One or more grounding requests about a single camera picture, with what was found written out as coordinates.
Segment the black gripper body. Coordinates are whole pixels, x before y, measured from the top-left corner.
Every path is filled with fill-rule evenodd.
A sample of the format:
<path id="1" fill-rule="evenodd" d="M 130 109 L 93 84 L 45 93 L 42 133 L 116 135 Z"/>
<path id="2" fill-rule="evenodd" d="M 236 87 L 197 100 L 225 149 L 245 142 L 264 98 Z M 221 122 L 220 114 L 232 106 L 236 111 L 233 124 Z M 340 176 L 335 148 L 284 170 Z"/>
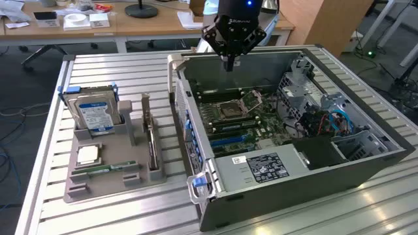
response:
<path id="1" fill-rule="evenodd" d="M 218 1 L 214 25 L 226 42 L 229 56 L 229 33 L 236 28 L 252 28 L 258 26 L 260 0 L 221 0 Z"/>

